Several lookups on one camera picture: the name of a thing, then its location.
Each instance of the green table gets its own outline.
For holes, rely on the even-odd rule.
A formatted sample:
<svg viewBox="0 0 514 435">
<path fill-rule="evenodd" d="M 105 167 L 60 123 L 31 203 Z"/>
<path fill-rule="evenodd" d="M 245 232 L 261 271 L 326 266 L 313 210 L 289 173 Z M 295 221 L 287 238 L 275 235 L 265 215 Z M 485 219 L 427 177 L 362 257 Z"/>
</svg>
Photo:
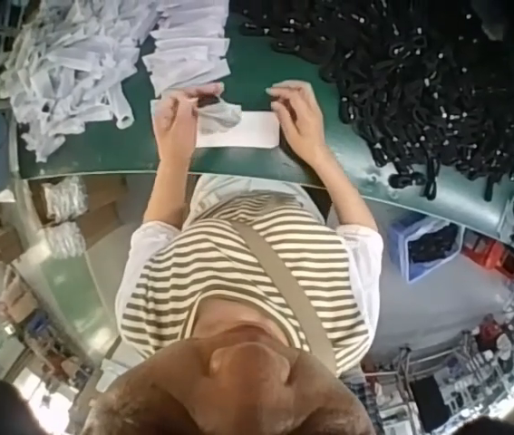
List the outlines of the green table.
<svg viewBox="0 0 514 435">
<path fill-rule="evenodd" d="M 394 172 L 392 165 L 374 166 L 364 141 L 350 126 L 337 117 L 337 90 L 318 78 L 317 67 L 297 57 L 274 53 L 270 40 L 241 36 L 237 32 L 239 18 L 231 17 L 228 36 L 231 45 L 228 62 L 232 75 L 225 80 L 225 98 L 240 103 L 244 110 L 268 110 L 265 88 L 286 79 L 311 82 L 325 115 L 326 139 L 349 175 L 366 198 L 393 203 L 423 213 L 447 218 L 492 237 L 507 200 L 514 192 L 514 183 L 506 181 L 494 189 L 492 202 L 482 198 L 484 180 L 470 182 L 454 169 L 442 168 L 438 177 L 438 197 L 428 201 L 420 197 L 419 188 L 392 190 L 387 178 Z M 148 41 L 142 53 L 150 53 Z M 124 83 L 124 91 L 133 108 L 135 122 L 127 130 L 118 130 L 113 122 L 87 125 L 86 132 L 68 136 L 66 143 L 45 164 L 34 161 L 34 154 L 19 143 L 19 165 L 24 179 L 38 179 L 70 174 L 108 172 L 154 172 L 158 165 L 156 145 L 152 135 L 150 99 L 153 90 L 149 77 L 140 63 L 139 71 Z M 199 150 L 192 171 L 231 174 L 245 177 L 279 179 L 319 186 L 319 180 L 280 149 L 213 149 Z"/>
</svg>

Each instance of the nose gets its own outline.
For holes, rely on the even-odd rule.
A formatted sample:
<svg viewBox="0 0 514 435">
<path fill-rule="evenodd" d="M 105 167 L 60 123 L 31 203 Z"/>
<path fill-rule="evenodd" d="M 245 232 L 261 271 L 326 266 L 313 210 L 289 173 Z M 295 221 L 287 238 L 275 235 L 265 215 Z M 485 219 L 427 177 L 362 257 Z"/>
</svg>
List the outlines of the nose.
<svg viewBox="0 0 514 435">
<path fill-rule="evenodd" d="M 266 383 L 285 384 L 290 372 L 288 359 L 262 343 L 239 343 L 222 347 L 210 357 L 210 374 L 216 378 L 239 375 Z"/>
</svg>

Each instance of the blue crate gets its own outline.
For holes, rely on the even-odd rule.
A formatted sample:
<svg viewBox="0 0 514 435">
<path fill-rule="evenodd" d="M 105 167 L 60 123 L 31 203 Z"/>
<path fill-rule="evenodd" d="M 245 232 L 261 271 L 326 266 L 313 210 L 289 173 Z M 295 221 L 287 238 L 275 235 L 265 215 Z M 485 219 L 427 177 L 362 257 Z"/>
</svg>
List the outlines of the blue crate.
<svg viewBox="0 0 514 435">
<path fill-rule="evenodd" d="M 458 225 L 458 235 L 456 243 L 451 253 L 442 260 L 432 261 L 430 263 L 410 263 L 408 257 L 408 243 L 412 236 L 422 231 L 423 228 L 430 227 L 432 224 L 450 222 L 439 219 L 437 217 L 425 216 L 421 213 L 409 212 L 402 218 L 394 221 L 387 230 L 387 251 L 392 259 L 392 263 L 398 268 L 408 284 L 414 283 L 418 279 L 429 274 L 432 270 L 440 267 L 454 257 L 456 257 L 461 249 L 464 239 L 464 227 Z"/>
</svg>

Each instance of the white sleeve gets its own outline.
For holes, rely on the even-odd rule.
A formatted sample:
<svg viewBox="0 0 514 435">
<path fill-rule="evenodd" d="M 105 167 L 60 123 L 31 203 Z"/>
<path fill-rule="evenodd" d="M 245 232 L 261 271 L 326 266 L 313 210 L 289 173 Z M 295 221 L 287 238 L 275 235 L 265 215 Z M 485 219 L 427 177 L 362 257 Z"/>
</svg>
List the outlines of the white sleeve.
<svg viewBox="0 0 514 435">
<path fill-rule="evenodd" d="M 116 322 L 120 322 L 123 310 L 136 288 L 143 267 L 154 254 L 166 247 L 179 233 L 180 231 L 172 225 L 154 221 L 146 222 L 131 235 L 128 262 L 123 270 L 120 290 L 115 296 Z"/>
<path fill-rule="evenodd" d="M 380 315 L 382 237 L 377 231 L 359 225 L 340 225 L 335 231 L 349 253 L 351 289 L 373 341 Z"/>
</svg>

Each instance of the striped shirt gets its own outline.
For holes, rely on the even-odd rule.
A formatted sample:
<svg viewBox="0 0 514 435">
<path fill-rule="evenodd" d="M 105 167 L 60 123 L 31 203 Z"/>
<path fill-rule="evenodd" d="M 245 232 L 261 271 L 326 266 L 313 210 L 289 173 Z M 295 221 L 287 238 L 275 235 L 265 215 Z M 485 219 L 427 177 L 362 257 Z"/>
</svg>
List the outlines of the striped shirt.
<svg viewBox="0 0 514 435">
<path fill-rule="evenodd" d="M 359 309 L 343 239 L 292 195 L 250 192 L 197 216 L 152 256 L 120 314 L 125 340 L 149 355 L 189 338 L 199 303 L 220 297 L 269 314 L 291 345 L 310 351 L 295 314 L 230 225 L 249 224 L 285 262 L 327 332 L 338 373 L 358 364 L 373 335 Z"/>
</svg>

